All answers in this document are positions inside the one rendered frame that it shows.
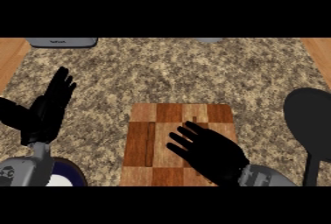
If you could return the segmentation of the grey appliance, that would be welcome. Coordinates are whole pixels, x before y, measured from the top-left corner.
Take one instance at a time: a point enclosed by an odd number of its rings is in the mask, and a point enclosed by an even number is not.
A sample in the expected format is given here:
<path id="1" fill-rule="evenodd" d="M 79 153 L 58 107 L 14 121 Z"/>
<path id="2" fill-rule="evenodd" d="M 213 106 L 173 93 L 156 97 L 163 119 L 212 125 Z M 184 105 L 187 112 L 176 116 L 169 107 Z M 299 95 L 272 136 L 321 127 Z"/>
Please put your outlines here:
<path id="1" fill-rule="evenodd" d="M 30 45 L 36 48 L 90 48 L 98 38 L 27 38 Z"/>

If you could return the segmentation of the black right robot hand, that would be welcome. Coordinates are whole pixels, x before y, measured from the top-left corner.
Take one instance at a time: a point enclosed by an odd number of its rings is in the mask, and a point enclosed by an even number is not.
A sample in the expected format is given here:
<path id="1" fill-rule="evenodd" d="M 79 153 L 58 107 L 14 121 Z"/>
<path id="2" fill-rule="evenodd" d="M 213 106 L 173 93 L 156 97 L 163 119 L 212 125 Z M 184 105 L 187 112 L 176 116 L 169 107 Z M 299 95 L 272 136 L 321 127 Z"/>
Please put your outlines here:
<path id="1" fill-rule="evenodd" d="M 175 143 L 167 148 L 184 158 L 194 170 L 221 187 L 238 187 L 250 160 L 238 144 L 219 132 L 188 121 L 178 127 L 182 136 L 170 133 Z"/>

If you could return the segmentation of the dark blue white plate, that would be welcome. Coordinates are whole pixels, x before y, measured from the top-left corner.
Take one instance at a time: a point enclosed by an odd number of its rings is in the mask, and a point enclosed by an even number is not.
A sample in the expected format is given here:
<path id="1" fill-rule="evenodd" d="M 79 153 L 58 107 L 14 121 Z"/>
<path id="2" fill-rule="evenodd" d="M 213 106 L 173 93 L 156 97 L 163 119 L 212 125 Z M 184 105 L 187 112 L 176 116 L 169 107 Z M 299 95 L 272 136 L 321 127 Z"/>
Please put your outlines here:
<path id="1" fill-rule="evenodd" d="M 48 186 L 88 186 L 83 171 L 74 162 L 62 157 L 54 157 L 55 164 Z"/>

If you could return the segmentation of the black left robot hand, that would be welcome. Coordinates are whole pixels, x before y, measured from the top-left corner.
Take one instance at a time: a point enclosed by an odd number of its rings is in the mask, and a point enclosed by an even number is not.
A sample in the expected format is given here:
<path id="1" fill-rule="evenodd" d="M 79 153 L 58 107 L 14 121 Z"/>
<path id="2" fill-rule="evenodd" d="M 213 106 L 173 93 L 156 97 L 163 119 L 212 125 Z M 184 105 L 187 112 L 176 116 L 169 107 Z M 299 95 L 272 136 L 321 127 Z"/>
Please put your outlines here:
<path id="1" fill-rule="evenodd" d="M 49 144 L 58 138 L 65 109 L 77 83 L 61 67 L 46 92 L 36 98 L 30 108 L 0 97 L 0 123 L 21 131 L 21 144 Z"/>

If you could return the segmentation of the checkered wooden cutting board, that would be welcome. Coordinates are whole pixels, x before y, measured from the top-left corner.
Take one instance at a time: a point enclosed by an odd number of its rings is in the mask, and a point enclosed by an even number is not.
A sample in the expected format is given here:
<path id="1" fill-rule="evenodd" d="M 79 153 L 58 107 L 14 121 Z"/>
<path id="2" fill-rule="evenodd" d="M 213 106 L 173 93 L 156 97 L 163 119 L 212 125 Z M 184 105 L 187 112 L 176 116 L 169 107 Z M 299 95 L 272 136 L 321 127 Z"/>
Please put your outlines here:
<path id="1" fill-rule="evenodd" d="M 237 141 L 234 113 L 226 104 L 135 103 L 120 186 L 215 186 L 167 149 L 169 134 L 191 121 Z"/>

